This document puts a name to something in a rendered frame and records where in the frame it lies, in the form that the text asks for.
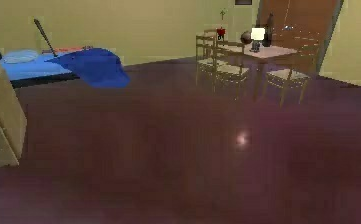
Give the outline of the wooden chair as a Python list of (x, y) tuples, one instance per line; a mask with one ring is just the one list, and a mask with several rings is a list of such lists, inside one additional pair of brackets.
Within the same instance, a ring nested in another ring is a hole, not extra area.
[(216, 29), (207, 29), (199, 33), (195, 37), (195, 60), (196, 60), (196, 76), (195, 82), (199, 80), (199, 73), (207, 74), (212, 81), (215, 81), (216, 75), (214, 66), (226, 65), (225, 61), (214, 60), (213, 46), (217, 38)]
[(244, 55), (244, 49), (243, 43), (222, 40), (218, 40), (213, 49), (215, 83), (220, 83), (222, 86), (234, 86), (235, 99), (239, 97), (250, 71), (241, 59)]
[[(316, 64), (316, 55), (319, 51), (318, 43), (305, 44), (297, 50), (299, 58), (307, 58), (311, 65)], [(310, 76), (306, 73), (297, 70), (297, 64), (293, 62), (286, 68), (268, 71), (265, 75), (265, 83), (263, 85), (262, 94), (265, 95), (269, 85), (274, 86), (280, 90), (279, 106), (282, 107), (286, 93), (289, 89), (299, 89), (300, 95), (298, 103), (304, 99), (304, 95), (310, 81)]]

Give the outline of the red potted plant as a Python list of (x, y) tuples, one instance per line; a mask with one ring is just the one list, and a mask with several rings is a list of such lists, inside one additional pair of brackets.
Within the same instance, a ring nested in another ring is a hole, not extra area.
[[(223, 9), (220, 11), (221, 20), (224, 20), (225, 14), (226, 14), (226, 9), (223, 8)], [(224, 40), (225, 40), (226, 29), (223, 28), (222, 26), (220, 26), (219, 28), (216, 29), (216, 32), (217, 32), (217, 38), (218, 38), (219, 40), (224, 41)]]

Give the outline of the dark blue blanket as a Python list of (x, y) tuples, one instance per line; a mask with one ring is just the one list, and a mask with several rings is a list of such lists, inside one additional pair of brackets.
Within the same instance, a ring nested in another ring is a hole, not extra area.
[(70, 70), (91, 87), (124, 88), (130, 83), (120, 58), (104, 48), (67, 53), (50, 62)]

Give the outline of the wooden dining table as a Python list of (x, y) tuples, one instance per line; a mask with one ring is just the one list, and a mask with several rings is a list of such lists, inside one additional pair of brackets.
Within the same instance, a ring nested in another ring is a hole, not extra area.
[(251, 71), (254, 76), (253, 100), (257, 101), (261, 82), (265, 73), (265, 66), (276, 59), (282, 59), (291, 55), (296, 55), (295, 49), (284, 48), (280, 46), (261, 46), (258, 52), (252, 52), (250, 45), (244, 45), (238, 42), (218, 41), (218, 49), (224, 49), (229, 56), (238, 56), (241, 60), (250, 60), (256, 64), (256, 69)]

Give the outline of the white shade table lamp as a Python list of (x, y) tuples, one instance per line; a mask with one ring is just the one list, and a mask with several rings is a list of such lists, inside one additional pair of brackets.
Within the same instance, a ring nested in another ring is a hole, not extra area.
[(260, 48), (260, 43), (263, 41), (265, 35), (265, 29), (263, 27), (253, 28), (251, 30), (251, 39), (252, 39), (252, 52), (258, 52)]

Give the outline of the dark tall bottle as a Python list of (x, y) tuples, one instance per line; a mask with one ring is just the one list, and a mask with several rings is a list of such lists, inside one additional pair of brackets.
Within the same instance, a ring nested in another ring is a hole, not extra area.
[(270, 13), (267, 19), (267, 23), (264, 26), (265, 34), (264, 34), (264, 39), (262, 41), (262, 45), (264, 47), (271, 46), (273, 26), (274, 26), (274, 14)]

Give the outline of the red flat book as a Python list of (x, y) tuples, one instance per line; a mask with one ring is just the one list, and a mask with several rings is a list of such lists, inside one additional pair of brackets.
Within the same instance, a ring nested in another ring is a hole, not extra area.
[(56, 54), (58, 54), (58, 53), (69, 53), (69, 52), (76, 52), (76, 51), (81, 51), (81, 50), (88, 50), (88, 49), (92, 49), (92, 48), (93, 48), (93, 46), (55, 48), (53, 51), (50, 50), (50, 49), (42, 50), (41, 53), (42, 54), (53, 54), (54, 52)]

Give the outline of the brown wooden room door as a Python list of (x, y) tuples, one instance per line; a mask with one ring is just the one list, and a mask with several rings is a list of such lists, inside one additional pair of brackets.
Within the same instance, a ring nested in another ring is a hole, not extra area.
[[(269, 14), (274, 14), (273, 45), (295, 50), (305, 44), (318, 43), (319, 47), (315, 65), (307, 58), (299, 58), (298, 53), (276, 59), (275, 64), (287, 67), (295, 62), (298, 71), (317, 75), (343, 3), (344, 0), (260, 0), (257, 23), (265, 25)], [(285, 25), (294, 29), (285, 31)]]

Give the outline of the black baseball bat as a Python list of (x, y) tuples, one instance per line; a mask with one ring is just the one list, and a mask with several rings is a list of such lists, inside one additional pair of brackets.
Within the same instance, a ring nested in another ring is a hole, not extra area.
[(54, 57), (57, 57), (58, 55), (57, 55), (57, 53), (55, 52), (53, 46), (51, 45), (51, 42), (50, 42), (50, 40), (48, 39), (48, 37), (47, 37), (47, 35), (46, 35), (46, 33), (45, 33), (45, 31), (44, 31), (44, 29), (43, 29), (40, 21), (39, 21), (38, 19), (34, 18), (34, 19), (33, 19), (33, 22), (34, 22), (34, 24), (36, 25), (36, 27), (37, 27), (37, 29), (39, 30), (39, 32), (40, 32), (40, 34), (42, 35), (42, 37), (44, 38), (45, 42), (47, 43), (47, 45), (48, 45), (50, 51), (52, 52), (53, 56), (54, 56)]

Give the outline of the blue bed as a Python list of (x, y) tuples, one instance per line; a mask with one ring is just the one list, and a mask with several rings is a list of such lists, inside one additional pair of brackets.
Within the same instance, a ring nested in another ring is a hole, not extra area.
[(50, 83), (53, 81), (80, 79), (70, 70), (64, 69), (59, 64), (51, 63), (50, 59), (54, 58), (53, 54), (39, 54), (33, 61), (17, 64), (5, 63), (3, 56), (0, 52), (0, 65), (6, 71), (9, 80), (17, 86), (26, 82), (37, 83), (45, 81)]

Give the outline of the pale blue pillow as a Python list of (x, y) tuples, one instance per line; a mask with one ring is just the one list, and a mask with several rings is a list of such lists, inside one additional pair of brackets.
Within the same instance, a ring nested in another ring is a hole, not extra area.
[(3, 56), (3, 61), (8, 64), (26, 63), (35, 60), (39, 54), (34, 50), (19, 50), (9, 52)]

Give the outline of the beige chest of drawers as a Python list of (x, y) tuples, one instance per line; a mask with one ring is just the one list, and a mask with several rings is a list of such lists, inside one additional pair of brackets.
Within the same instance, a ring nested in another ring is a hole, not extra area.
[(19, 164), (26, 126), (25, 113), (6, 71), (0, 65), (0, 167)]

